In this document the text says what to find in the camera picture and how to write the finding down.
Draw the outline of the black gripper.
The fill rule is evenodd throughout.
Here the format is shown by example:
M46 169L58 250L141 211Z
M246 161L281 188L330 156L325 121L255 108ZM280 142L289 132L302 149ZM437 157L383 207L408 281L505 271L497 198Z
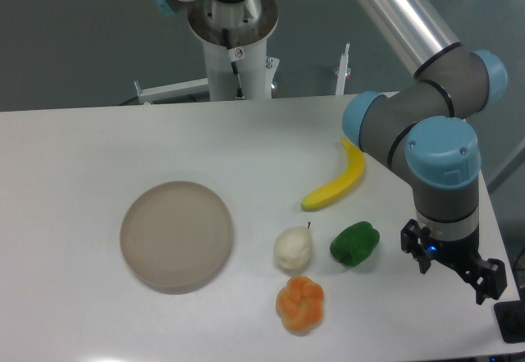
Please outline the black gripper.
M475 291L476 304L498 300L507 287L506 267L499 259L481 259L478 217L457 222L410 219L400 232L401 249L425 274L436 261L455 271Z

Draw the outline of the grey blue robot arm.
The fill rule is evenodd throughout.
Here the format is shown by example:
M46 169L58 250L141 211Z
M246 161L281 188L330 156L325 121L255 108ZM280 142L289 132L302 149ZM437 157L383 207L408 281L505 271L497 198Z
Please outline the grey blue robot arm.
M417 217L402 229L402 251L421 272L432 262L455 271L478 303L501 297L504 264L479 246L481 155L467 118L496 103L508 77L487 51L467 51L427 0L358 0L413 75L393 96L364 92L347 106L349 140L412 188ZM266 42L276 28L275 0L156 0L185 10L205 52L216 101L269 99Z

